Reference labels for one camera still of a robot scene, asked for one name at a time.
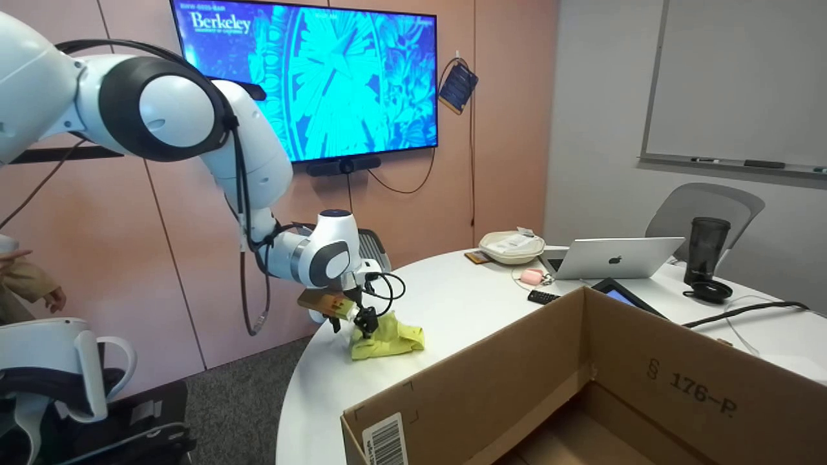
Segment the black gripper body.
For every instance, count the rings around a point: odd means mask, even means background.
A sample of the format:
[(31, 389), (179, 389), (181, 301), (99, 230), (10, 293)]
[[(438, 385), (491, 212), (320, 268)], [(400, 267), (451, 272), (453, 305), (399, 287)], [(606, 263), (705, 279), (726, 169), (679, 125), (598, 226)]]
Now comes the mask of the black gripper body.
[(332, 293), (332, 289), (306, 289), (298, 297), (298, 305), (306, 307), (316, 323), (324, 323), (332, 318), (351, 321), (358, 316), (358, 303), (350, 301), (345, 293)]

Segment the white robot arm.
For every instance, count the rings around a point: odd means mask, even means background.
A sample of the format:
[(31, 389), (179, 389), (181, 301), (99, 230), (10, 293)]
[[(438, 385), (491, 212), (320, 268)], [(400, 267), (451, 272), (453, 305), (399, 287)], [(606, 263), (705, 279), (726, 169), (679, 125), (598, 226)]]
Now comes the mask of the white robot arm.
[(55, 45), (0, 13), (0, 164), (53, 134), (155, 164), (201, 161), (263, 275), (350, 301), (324, 316), (333, 327), (380, 329), (380, 314), (363, 303), (378, 268), (359, 252), (354, 214), (325, 210), (314, 226), (275, 218), (292, 164), (248, 82), (209, 77), (144, 42)]

